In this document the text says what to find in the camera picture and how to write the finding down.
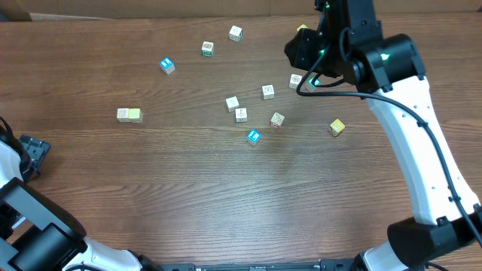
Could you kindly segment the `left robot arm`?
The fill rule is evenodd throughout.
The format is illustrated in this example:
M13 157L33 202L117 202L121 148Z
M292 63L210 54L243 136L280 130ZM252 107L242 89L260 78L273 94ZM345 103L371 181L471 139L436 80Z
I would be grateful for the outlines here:
M160 270L142 254L87 238L65 209L26 185L32 159L9 127L1 128L2 270Z

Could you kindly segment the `red letter white block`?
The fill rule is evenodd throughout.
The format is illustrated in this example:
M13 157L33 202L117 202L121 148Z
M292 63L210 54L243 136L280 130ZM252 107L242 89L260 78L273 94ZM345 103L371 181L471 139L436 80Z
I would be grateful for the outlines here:
M118 108L117 109L117 120L121 123L129 122L129 109L128 108Z

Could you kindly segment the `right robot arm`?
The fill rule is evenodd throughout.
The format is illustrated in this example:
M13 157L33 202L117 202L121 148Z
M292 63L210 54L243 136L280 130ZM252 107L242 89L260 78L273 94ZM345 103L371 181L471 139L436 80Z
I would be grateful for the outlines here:
M323 270L423 270L481 241L481 204L462 177L436 118L426 68L412 39L384 37L370 1L317 1L317 29L300 29L286 44L302 84L320 76L315 96L355 87L384 128L410 194L413 214L391 224L388 239L352 260L322 260Z

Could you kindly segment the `white X letter block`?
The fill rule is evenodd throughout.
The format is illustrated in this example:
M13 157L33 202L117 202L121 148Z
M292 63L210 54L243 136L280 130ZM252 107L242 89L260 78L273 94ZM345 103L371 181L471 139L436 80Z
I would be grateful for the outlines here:
M247 109L246 108L236 108L235 109L235 120L237 123L245 123L248 120Z

